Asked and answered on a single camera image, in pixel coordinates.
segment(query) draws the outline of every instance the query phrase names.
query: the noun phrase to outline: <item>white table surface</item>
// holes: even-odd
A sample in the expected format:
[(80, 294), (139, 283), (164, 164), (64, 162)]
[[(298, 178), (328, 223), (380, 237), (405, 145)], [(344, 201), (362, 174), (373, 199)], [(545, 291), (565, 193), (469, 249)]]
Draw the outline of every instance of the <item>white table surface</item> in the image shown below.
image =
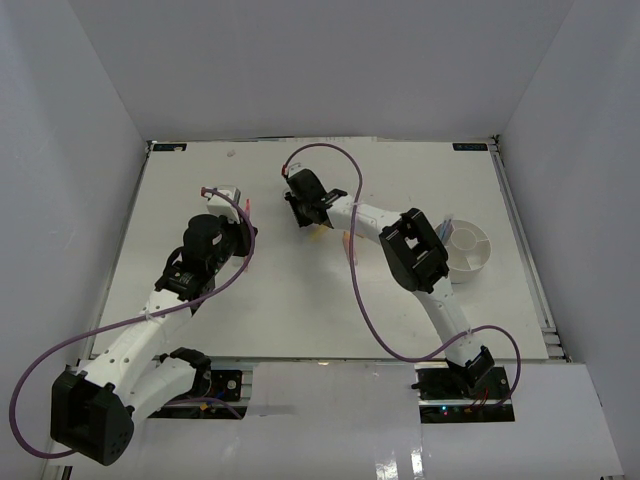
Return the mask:
[[(514, 370), (507, 367), (511, 381)], [(516, 421), (485, 424), (420, 425), (408, 365), (261, 364), (253, 378), (242, 421), (149, 419), (109, 467), (78, 454), (50, 464), (73, 465), (74, 480), (584, 480), (623, 473), (584, 365), (525, 365), (513, 397)], [(259, 417), (254, 407), (287, 413)]]
[[(107, 325), (135, 315), (182, 244), (188, 220), (206, 213), (200, 187), (236, 185), (251, 199), (259, 229), (256, 254), (236, 285), (208, 300), (162, 351), (179, 346), (218, 357), (387, 358), (367, 330), (354, 300), (342, 232), (314, 238), (299, 229), (283, 200), (280, 169), (296, 142), (189, 143), (184, 152), (152, 152), (141, 182), (109, 297)], [(472, 326), (508, 329), (525, 359), (547, 358), (533, 299), (489, 152), (455, 152), (451, 143), (342, 141), (364, 174), (362, 201), (396, 211), (417, 207), (436, 226), (446, 213), (480, 226), (492, 256), (471, 283), (454, 286)], [(349, 162), (330, 149), (298, 157), (327, 190), (355, 193)], [(393, 280), (379, 246), (356, 239), (365, 304), (380, 334), (405, 355), (424, 355), (440, 339), (424, 310)], [(221, 284), (236, 269), (218, 275)], [(97, 337), (102, 352), (117, 332)], [(498, 333), (481, 333), (497, 359), (512, 359)]]

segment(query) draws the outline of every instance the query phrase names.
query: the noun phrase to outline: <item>purple wire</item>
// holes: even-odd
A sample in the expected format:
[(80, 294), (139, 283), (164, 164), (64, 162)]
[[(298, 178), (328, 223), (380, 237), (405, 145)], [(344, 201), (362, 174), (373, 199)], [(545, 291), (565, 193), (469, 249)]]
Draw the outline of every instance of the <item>purple wire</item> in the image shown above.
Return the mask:
[(213, 398), (213, 397), (185, 398), (182, 400), (172, 400), (171, 402), (167, 403), (167, 405), (168, 406), (182, 405), (183, 403), (196, 403), (196, 402), (217, 403), (219, 405), (222, 405), (227, 410), (229, 410), (233, 414), (233, 416), (236, 417), (238, 420), (242, 420), (243, 418), (242, 415), (240, 415), (235, 408), (233, 408), (224, 400), (220, 400), (219, 398)]
[(469, 333), (477, 333), (483, 330), (497, 330), (498, 332), (501, 332), (504, 335), (506, 335), (506, 337), (511, 341), (511, 344), (513, 345), (513, 349), (516, 352), (516, 376), (515, 376), (515, 379), (513, 380), (513, 385), (511, 386), (509, 393), (498, 403), (493, 404), (493, 406), (498, 407), (504, 404), (507, 400), (511, 398), (511, 396), (513, 395), (513, 392), (518, 386), (518, 382), (520, 381), (520, 373), (522, 370), (522, 358), (520, 356), (520, 349), (518, 348), (518, 344), (516, 343), (516, 340), (513, 338), (513, 336), (509, 332), (507, 332), (504, 328), (499, 327), (497, 325), (482, 325), (480, 327), (471, 329), (470, 332), (460, 332), (459, 334), (451, 337), (449, 340), (447, 340), (445, 343), (443, 343), (440, 347), (435, 349), (430, 354), (425, 355), (424, 357), (417, 357), (417, 358), (405, 357), (404, 355), (401, 355), (395, 352), (389, 345), (385, 343), (385, 341), (382, 339), (380, 334), (376, 331), (375, 327), (373, 326), (373, 323), (371, 322), (371, 319), (369, 318), (367, 309), (364, 306), (364, 302), (362, 301), (362, 296), (360, 295), (360, 287), (358, 286), (358, 277), (356, 274), (356, 265), (354, 261), (355, 257), (353, 252), (354, 238), (355, 238), (355, 232), (356, 232), (357, 212), (358, 212), (358, 201), (360, 200), (360, 194), (362, 193), (362, 187), (364, 184), (364, 181), (362, 178), (362, 171), (360, 170), (360, 166), (358, 165), (356, 160), (349, 154), (349, 152), (347, 152), (343, 148), (340, 148), (337, 145), (332, 145), (330, 143), (310, 143), (308, 145), (304, 145), (303, 147), (298, 148), (295, 152), (293, 152), (289, 156), (284, 166), (282, 167), (283, 175), (286, 174), (289, 163), (291, 163), (291, 160), (293, 160), (293, 158), (298, 153), (313, 147), (328, 147), (328, 148), (337, 150), (338, 152), (342, 153), (344, 156), (346, 156), (349, 159), (353, 167), (356, 169), (356, 173), (358, 174), (358, 189), (356, 190), (356, 195), (353, 198), (353, 212), (351, 213), (351, 225), (349, 227), (349, 270), (351, 271), (351, 284), (353, 285), (353, 293), (355, 294), (356, 302), (358, 303), (358, 308), (360, 308), (360, 313), (362, 313), (362, 317), (364, 318), (364, 321), (367, 324), (369, 331), (371, 332), (373, 337), (376, 339), (376, 342), (378, 342), (378, 344), (383, 348), (385, 352), (387, 352), (389, 355), (391, 355), (392, 357), (398, 360), (401, 360), (403, 362), (408, 362), (408, 363), (420, 363), (420, 362), (433, 360), (434, 357), (444, 352), (448, 347), (453, 345), (455, 342), (457, 342), (461, 338), (467, 336)]
[[(242, 210), (240, 205), (235, 203), (232, 199), (230, 199), (226, 195), (223, 195), (222, 193), (218, 192), (217, 190), (215, 190), (215, 189), (203, 189), (202, 191), (211, 193), (213, 195), (216, 195), (216, 196), (222, 198), (223, 200), (225, 200), (226, 202), (228, 202), (238, 212), (240, 217), (242, 217), (242, 219), (246, 222), (247, 226), (249, 227), (249, 237), (250, 237), (250, 240), (251, 240), (251, 246), (249, 247), (249, 253), (245, 257), (245, 260), (242, 263), (242, 266), (240, 267), (240, 269), (238, 269), (238, 271), (236, 273), (234, 273), (229, 280), (227, 280), (225, 283), (220, 285), (215, 290), (212, 290), (211, 292), (203, 295), (200, 298), (197, 298), (195, 300), (191, 300), (190, 302), (182, 303), (182, 304), (177, 305), (175, 307), (167, 308), (167, 309), (164, 309), (164, 310), (158, 310), (158, 311), (156, 311), (154, 313), (151, 313), (149, 315), (150, 317), (160, 317), (162, 315), (167, 315), (169, 313), (174, 313), (174, 312), (177, 312), (179, 310), (183, 310), (185, 308), (189, 308), (189, 307), (193, 307), (195, 305), (199, 305), (200, 303), (204, 302), (208, 298), (211, 298), (211, 297), (223, 292), (229, 286), (231, 286), (231, 284), (233, 282), (235, 282), (238, 279), (238, 277), (240, 277), (242, 272), (244, 272), (245, 269), (247, 268), (247, 266), (249, 265), (249, 262), (251, 261), (251, 258), (253, 257), (253, 252), (255, 250), (256, 236), (255, 236), (255, 231), (253, 230), (253, 225), (251, 225), (251, 221), (249, 220), (249, 216), (244, 212), (244, 210)], [(29, 378), (29, 375), (31, 375), (31, 373), (36, 369), (36, 367), (38, 365), (40, 365), (47, 357), (51, 356), (52, 354), (54, 354), (58, 350), (61, 350), (61, 349), (65, 348), (65, 347), (71, 345), (72, 343), (78, 342), (80, 340), (84, 340), (85, 338), (89, 338), (89, 337), (92, 337), (94, 335), (98, 335), (99, 333), (104, 333), (104, 332), (108, 332), (110, 330), (115, 330), (116, 328), (126, 327), (128, 325), (133, 325), (134, 323), (139, 323), (139, 322), (142, 322), (142, 321), (144, 321), (146, 319), (147, 319), (147, 315), (138, 315), (137, 317), (133, 317), (133, 318), (130, 318), (128, 320), (123, 320), (121, 322), (114, 323), (112, 325), (107, 325), (105, 327), (96, 328), (95, 330), (90, 330), (88, 332), (81, 333), (79, 335), (71, 337), (71, 338), (69, 338), (69, 339), (67, 339), (67, 340), (65, 340), (63, 342), (60, 342), (59, 344), (54, 345), (53, 347), (51, 347), (49, 350), (47, 350), (42, 355), (40, 355), (38, 358), (36, 358), (33, 361), (33, 363), (27, 367), (27, 369), (24, 371), (24, 373), (18, 379), (18, 383), (16, 383), (16, 386), (13, 389), (13, 393), (11, 395), (11, 401), (9, 402), (9, 426), (11, 427), (11, 432), (13, 433), (13, 436), (15, 437), (16, 441), (18, 442), (18, 444), (20, 444), (20, 446), (25, 451), (27, 451), (28, 453), (30, 453), (34, 457), (44, 458), (44, 459), (47, 459), (47, 460), (68, 457), (69, 455), (72, 455), (73, 453), (75, 453), (75, 451), (73, 451), (73, 450), (67, 450), (65, 452), (60, 452), (60, 453), (43, 452), (41, 450), (38, 450), (38, 449), (32, 447), (25, 440), (25, 438), (22, 436), (22, 433), (20, 432), (20, 428), (18, 427), (18, 421), (17, 421), (17, 418), (16, 418), (16, 407), (18, 405), (18, 396), (20, 395), (20, 391), (22, 390), (22, 387), (24, 386), (24, 383), (27, 381), (27, 378)]]

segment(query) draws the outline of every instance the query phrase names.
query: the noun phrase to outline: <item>purple cable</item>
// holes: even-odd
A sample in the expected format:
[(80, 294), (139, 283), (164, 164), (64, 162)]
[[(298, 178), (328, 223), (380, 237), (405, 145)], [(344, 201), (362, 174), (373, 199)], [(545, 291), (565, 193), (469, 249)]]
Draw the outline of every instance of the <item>purple cable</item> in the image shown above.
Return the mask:
[(516, 387), (518, 386), (518, 382), (520, 381), (520, 373), (522, 370), (522, 358), (520, 356), (520, 349), (518, 348), (518, 344), (516, 343), (516, 340), (513, 338), (513, 336), (509, 332), (507, 332), (504, 328), (499, 327), (497, 325), (482, 325), (480, 327), (471, 329), (470, 332), (460, 332), (459, 334), (451, 337), (449, 340), (447, 340), (439, 348), (435, 349), (430, 354), (425, 355), (424, 357), (417, 357), (417, 358), (405, 357), (404, 355), (400, 355), (399, 353), (395, 352), (391, 347), (389, 347), (389, 345), (385, 343), (385, 341), (382, 339), (380, 334), (376, 331), (375, 327), (373, 326), (373, 323), (371, 322), (371, 319), (369, 318), (367, 309), (364, 306), (364, 302), (362, 301), (362, 296), (360, 295), (360, 287), (358, 286), (358, 277), (356, 275), (356, 265), (354, 261), (355, 257), (353, 254), (354, 253), (353, 245), (354, 245), (356, 222), (357, 222), (358, 200), (360, 200), (360, 193), (362, 193), (362, 187), (364, 184), (364, 181), (362, 179), (362, 171), (360, 170), (360, 166), (358, 165), (356, 160), (349, 154), (349, 152), (347, 152), (343, 148), (340, 148), (337, 145), (332, 145), (330, 143), (310, 143), (308, 145), (304, 145), (303, 147), (298, 148), (295, 152), (293, 152), (289, 156), (289, 158), (287, 159), (287, 161), (284, 163), (282, 167), (283, 176), (286, 176), (287, 167), (289, 166), (289, 163), (291, 163), (291, 160), (293, 160), (293, 158), (298, 153), (312, 147), (328, 147), (328, 148), (337, 150), (338, 152), (342, 153), (344, 156), (346, 156), (349, 159), (351, 164), (356, 169), (356, 173), (358, 174), (358, 189), (356, 190), (356, 195), (353, 198), (353, 212), (351, 213), (351, 225), (349, 226), (349, 270), (351, 271), (351, 284), (353, 285), (353, 293), (355, 294), (356, 302), (358, 303), (358, 308), (360, 308), (362, 317), (364, 318), (364, 321), (366, 322), (367, 327), (369, 327), (369, 331), (371, 332), (373, 337), (376, 339), (376, 342), (378, 342), (378, 344), (383, 348), (385, 352), (387, 352), (389, 355), (391, 355), (392, 357), (398, 360), (401, 360), (403, 362), (408, 362), (408, 363), (420, 363), (420, 362), (433, 360), (434, 357), (444, 352), (448, 347), (453, 345), (455, 342), (457, 342), (461, 338), (467, 336), (469, 333), (477, 333), (483, 330), (497, 330), (498, 332), (501, 332), (504, 335), (506, 335), (506, 337), (511, 341), (511, 344), (513, 345), (513, 349), (516, 352), (516, 376), (515, 376), (515, 379), (513, 380), (513, 385), (511, 386), (509, 393), (502, 400), (500, 400), (498, 403), (493, 404), (494, 407), (503, 405), (507, 400), (511, 398), (511, 395), (513, 395), (513, 392), (516, 390)]
[(242, 420), (242, 418), (243, 418), (242, 415), (240, 415), (235, 408), (233, 408), (231, 405), (229, 405), (224, 400), (220, 400), (219, 398), (213, 398), (213, 397), (185, 398), (185, 399), (182, 399), (182, 400), (173, 400), (173, 401), (167, 403), (167, 405), (168, 406), (172, 406), (172, 405), (182, 405), (183, 403), (197, 403), (197, 402), (217, 403), (219, 405), (222, 405), (227, 410), (229, 410), (233, 414), (233, 416), (236, 417), (238, 420)]
[[(226, 195), (223, 195), (222, 193), (218, 192), (217, 190), (205, 188), (202, 191), (211, 193), (211, 194), (216, 195), (216, 196), (222, 198), (223, 200), (225, 200), (227, 203), (229, 203), (238, 212), (240, 217), (242, 217), (242, 219), (246, 222), (246, 224), (249, 227), (249, 237), (250, 237), (250, 241), (251, 241), (251, 246), (249, 247), (249, 254), (245, 257), (245, 260), (242, 263), (242, 266), (240, 267), (240, 269), (236, 273), (234, 273), (229, 280), (227, 280), (225, 283), (220, 285), (215, 290), (212, 290), (211, 292), (203, 295), (200, 298), (197, 298), (195, 300), (191, 300), (190, 302), (182, 303), (182, 304), (177, 305), (175, 307), (166, 308), (164, 310), (158, 310), (157, 312), (154, 312), (154, 313), (150, 314), (149, 315), (150, 317), (160, 317), (162, 315), (167, 315), (169, 313), (177, 312), (177, 311), (183, 310), (185, 308), (193, 307), (195, 305), (198, 305), (198, 304), (204, 302), (208, 298), (211, 298), (211, 297), (223, 292), (229, 286), (231, 286), (231, 284), (233, 282), (235, 282), (238, 279), (238, 277), (240, 277), (242, 272), (244, 272), (244, 270), (249, 265), (249, 262), (251, 261), (251, 258), (253, 257), (253, 252), (255, 250), (256, 236), (255, 236), (255, 231), (253, 230), (253, 225), (251, 225), (251, 221), (249, 220), (249, 216), (244, 212), (244, 210), (242, 210), (240, 205), (235, 203), (233, 200), (231, 200)], [(88, 332), (81, 333), (80, 335), (76, 335), (74, 337), (71, 337), (71, 338), (69, 338), (69, 339), (67, 339), (67, 340), (65, 340), (63, 342), (60, 342), (59, 344), (51, 347), (49, 350), (47, 350), (42, 355), (40, 355), (38, 358), (36, 358), (33, 361), (33, 363), (27, 367), (27, 369), (24, 371), (24, 373), (18, 379), (18, 383), (16, 383), (16, 386), (13, 389), (13, 394), (11, 395), (11, 401), (9, 402), (9, 425), (11, 427), (11, 432), (13, 433), (13, 436), (15, 437), (16, 441), (20, 444), (20, 446), (24, 450), (26, 450), (28, 453), (30, 453), (34, 457), (44, 458), (44, 459), (47, 459), (47, 460), (51, 460), (51, 459), (55, 459), (55, 458), (63, 458), (63, 457), (67, 457), (67, 456), (72, 455), (73, 453), (75, 453), (73, 450), (67, 450), (65, 452), (60, 452), (60, 453), (49, 453), (49, 452), (40, 451), (40, 450), (32, 447), (25, 440), (25, 438), (22, 436), (22, 433), (20, 432), (20, 428), (18, 427), (18, 421), (17, 421), (17, 418), (16, 418), (16, 407), (18, 405), (18, 396), (20, 395), (20, 391), (22, 390), (22, 387), (23, 387), (24, 383), (26, 382), (27, 378), (29, 378), (29, 375), (31, 375), (31, 373), (36, 369), (36, 367), (38, 365), (40, 365), (47, 357), (49, 357), (50, 355), (54, 354), (58, 350), (61, 350), (61, 349), (65, 348), (65, 347), (71, 345), (72, 343), (78, 342), (80, 340), (84, 340), (85, 338), (89, 338), (89, 337), (92, 337), (94, 335), (98, 335), (99, 333), (108, 332), (109, 330), (115, 330), (116, 328), (126, 327), (128, 325), (133, 325), (134, 323), (143, 322), (146, 319), (147, 319), (146, 315), (138, 315), (137, 317), (133, 317), (133, 318), (130, 318), (128, 320), (123, 320), (122, 322), (114, 323), (112, 325), (107, 325), (105, 327), (96, 328), (95, 330), (90, 330)], [(227, 407), (230, 411), (232, 411), (232, 413), (234, 415), (237, 416), (237, 412), (235, 410), (233, 410), (230, 405), (225, 404), (225, 407)]]

